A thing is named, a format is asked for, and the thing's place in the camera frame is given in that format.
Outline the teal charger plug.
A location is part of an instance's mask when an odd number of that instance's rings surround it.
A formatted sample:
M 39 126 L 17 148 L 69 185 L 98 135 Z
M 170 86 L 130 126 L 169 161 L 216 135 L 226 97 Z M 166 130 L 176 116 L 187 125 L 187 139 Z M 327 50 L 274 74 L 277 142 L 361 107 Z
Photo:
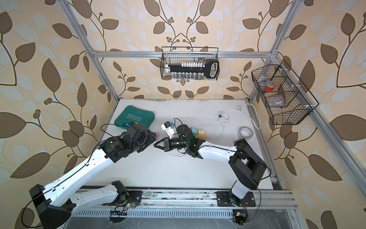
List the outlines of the teal charger plug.
M 191 129 L 191 131 L 192 131 L 192 133 L 194 134 L 194 135 L 197 135 L 198 134 L 198 129 L 197 128 L 192 128 Z

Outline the yellow charger plug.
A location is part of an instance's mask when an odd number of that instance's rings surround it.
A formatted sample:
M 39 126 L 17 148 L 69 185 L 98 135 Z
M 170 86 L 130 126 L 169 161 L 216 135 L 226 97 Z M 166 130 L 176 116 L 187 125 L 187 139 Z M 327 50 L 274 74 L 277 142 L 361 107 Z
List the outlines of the yellow charger plug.
M 201 139 L 205 139 L 206 135 L 207 135 L 207 133 L 204 130 L 199 129 L 197 132 L 197 136 Z

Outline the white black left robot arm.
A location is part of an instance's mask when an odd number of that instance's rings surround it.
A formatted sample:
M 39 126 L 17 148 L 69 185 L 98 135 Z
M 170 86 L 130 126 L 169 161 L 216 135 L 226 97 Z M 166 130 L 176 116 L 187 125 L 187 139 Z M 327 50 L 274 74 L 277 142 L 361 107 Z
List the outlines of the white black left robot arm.
M 85 193 L 77 191 L 121 158 L 126 158 L 133 152 L 140 153 L 155 141 L 156 133 L 143 125 L 130 122 L 127 131 L 97 144 L 92 154 L 68 173 L 46 186 L 34 186 L 30 189 L 30 196 L 41 226 L 57 229 L 72 215 L 88 208 L 107 203 L 127 203 L 129 194 L 121 181 Z

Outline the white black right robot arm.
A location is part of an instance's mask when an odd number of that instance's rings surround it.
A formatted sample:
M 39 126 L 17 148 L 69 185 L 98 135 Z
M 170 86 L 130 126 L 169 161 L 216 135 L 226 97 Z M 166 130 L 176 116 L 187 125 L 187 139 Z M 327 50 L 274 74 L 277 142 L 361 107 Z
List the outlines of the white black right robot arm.
M 229 191 L 231 204 L 243 207 L 245 197 L 256 190 L 269 167 L 249 146 L 245 139 L 239 139 L 233 147 L 212 144 L 197 138 L 187 125 L 179 125 L 177 137 L 166 137 L 154 143 L 154 147 L 164 152 L 184 149 L 193 158 L 212 159 L 230 166 L 237 177 Z

